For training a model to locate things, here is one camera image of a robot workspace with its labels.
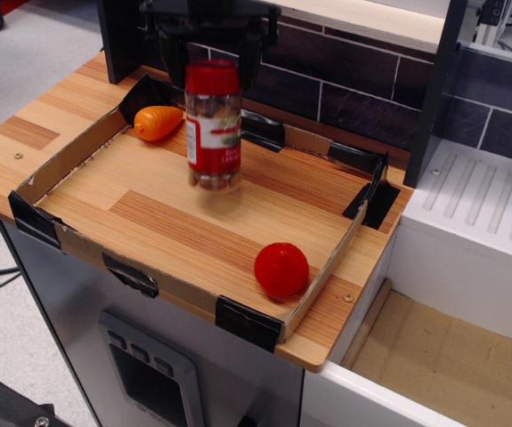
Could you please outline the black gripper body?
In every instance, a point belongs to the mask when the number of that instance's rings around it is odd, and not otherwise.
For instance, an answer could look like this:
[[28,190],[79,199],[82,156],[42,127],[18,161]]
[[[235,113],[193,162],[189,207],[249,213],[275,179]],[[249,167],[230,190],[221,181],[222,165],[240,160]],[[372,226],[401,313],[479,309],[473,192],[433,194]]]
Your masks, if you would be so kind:
[[263,1],[143,1],[146,33],[163,41],[208,42],[254,37],[279,41],[281,9]]

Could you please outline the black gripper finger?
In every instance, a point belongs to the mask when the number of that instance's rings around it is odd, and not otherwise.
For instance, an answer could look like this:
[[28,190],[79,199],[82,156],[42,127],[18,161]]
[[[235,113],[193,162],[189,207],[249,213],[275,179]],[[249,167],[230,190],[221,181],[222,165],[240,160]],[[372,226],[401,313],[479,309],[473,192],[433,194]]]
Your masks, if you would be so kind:
[[177,36],[160,34],[158,46],[173,85],[185,85],[185,68],[189,62],[186,43]]
[[251,90],[256,85],[263,41],[262,35],[245,35],[240,40],[239,72],[243,90]]

